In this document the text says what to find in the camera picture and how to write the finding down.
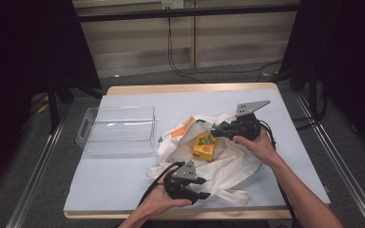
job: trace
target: white table surface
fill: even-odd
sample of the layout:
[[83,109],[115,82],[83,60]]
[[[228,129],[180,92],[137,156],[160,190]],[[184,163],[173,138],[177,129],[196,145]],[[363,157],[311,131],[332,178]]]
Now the white table surface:
[[[323,202],[330,203],[277,87],[107,95],[103,97],[100,107],[153,105],[157,141],[164,132],[175,127],[189,115],[219,116],[222,113],[234,113],[237,104],[262,100],[270,100],[271,103],[256,111],[256,116],[271,126],[278,153]],[[85,151],[67,196],[65,215],[69,218],[125,218],[136,208],[142,194],[153,181],[146,176],[146,172],[154,166],[158,166],[155,155],[146,158],[109,158],[91,156]],[[172,216],[173,213],[176,215],[176,212],[180,215],[187,213],[188,217],[194,218],[195,215],[189,213],[254,212],[285,208],[275,176],[267,165],[263,164],[253,176],[234,188],[250,192],[251,197],[247,204],[235,204],[211,197],[199,200],[192,206],[170,210],[164,217],[178,218]],[[276,219],[287,218],[287,214],[275,216]],[[237,213],[227,216],[232,219],[237,217],[240,217]]]

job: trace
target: human hand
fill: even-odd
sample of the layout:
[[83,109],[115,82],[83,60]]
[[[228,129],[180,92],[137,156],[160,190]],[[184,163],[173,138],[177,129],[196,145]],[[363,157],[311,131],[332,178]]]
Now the human hand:
[[153,188],[137,210],[144,210],[150,217],[155,217],[161,215],[172,207],[184,207],[192,204],[189,199],[172,199],[165,192],[163,179],[169,172],[163,175],[163,177],[158,181],[158,185]]
[[270,162],[277,156],[277,152],[272,145],[264,127],[261,128],[259,136],[253,141],[249,141],[243,136],[235,136],[233,137],[233,140],[236,143],[247,147],[248,150],[253,152],[255,156],[265,164],[269,165]]

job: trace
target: gray carpet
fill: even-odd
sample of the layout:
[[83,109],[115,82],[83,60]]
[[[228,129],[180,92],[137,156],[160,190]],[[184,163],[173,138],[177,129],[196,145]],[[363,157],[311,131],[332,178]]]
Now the gray carpet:
[[[255,82],[257,72],[225,73],[221,71],[252,70],[261,65],[223,66],[200,69],[214,71],[186,75],[195,77],[204,83],[239,83]],[[268,68],[268,71],[279,69],[279,65]],[[259,81],[267,81],[268,77],[261,76]],[[196,81],[178,76],[172,71],[151,73],[102,80],[103,92],[110,86],[126,85],[165,85],[193,84]],[[292,93],[288,82],[278,83],[279,90],[292,117],[301,117],[303,112],[298,105],[295,94]],[[82,155],[82,149],[74,143],[76,132],[85,111],[89,107],[98,106],[100,101],[89,97],[79,90],[73,90],[75,101],[70,107],[61,137],[50,157],[46,172],[38,186],[33,203],[31,204],[22,227],[112,227],[119,221],[112,219],[68,219],[64,217],[63,207],[67,198],[72,177]],[[60,112],[66,107],[60,104]],[[295,122],[302,126],[306,122]],[[350,127],[351,122],[332,101],[329,101],[322,124],[333,139],[338,151],[353,172],[356,180],[365,190],[365,139],[355,134]],[[50,128],[49,113],[32,113],[25,127],[22,140],[17,151],[13,153],[10,162],[5,166],[0,176],[0,227],[6,227],[10,215],[20,199],[29,181],[35,164],[43,151]],[[329,189],[330,205],[339,216],[345,227],[365,227],[365,218],[360,213],[355,201],[349,194],[339,174],[328,158],[323,146],[318,140],[312,127],[299,131],[299,135],[310,155],[310,158],[321,178],[322,183]],[[270,221],[271,227],[278,224],[290,224],[288,220]],[[251,227],[250,222],[242,222],[236,227]]]

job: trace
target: fingers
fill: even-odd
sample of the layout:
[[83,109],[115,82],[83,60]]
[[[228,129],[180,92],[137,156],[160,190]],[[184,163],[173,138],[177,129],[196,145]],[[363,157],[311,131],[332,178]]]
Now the fingers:
[[189,199],[173,199],[172,207],[184,207],[192,205],[192,201]]
[[234,136],[233,140],[234,140],[234,142],[242,144],[242,145],[244,145],[246,147],[249,147],[249,148],[251,148],[252,145],[253,145],[253,143],[251,141],[245,139],[243,136]]
[[172,172],[173,169],[168,170],[158,181],[158,183],[164,183],[164,178],[167,176],[170,172]]
[[260,135],[262,135],[262,134],[266,134],[268,131],[266,130],[266,128],[265,128],[265,126],[262,126],[261,128],[260,128]]

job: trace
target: white plastic bag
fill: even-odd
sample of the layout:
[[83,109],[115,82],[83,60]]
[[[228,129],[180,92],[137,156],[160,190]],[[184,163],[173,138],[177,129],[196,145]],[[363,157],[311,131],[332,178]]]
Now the white plastic bag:
[[158,177],[173,162],[194,161],[197,175],[205,178],[206,183],[191,184],[191,188],[235,203],[247,203],[250,197],[248,192],[231,188],[253,175],[261,165],[252,152],[229,139],[217,138],[212,162],[198,159],[192,154],[198,135],[213,129],[214,124],[219,125],[234,118],[228,114],[217,118],[194,115],[180,122],[160,138],[157,152],[160,166],[149,169],[148,176]]

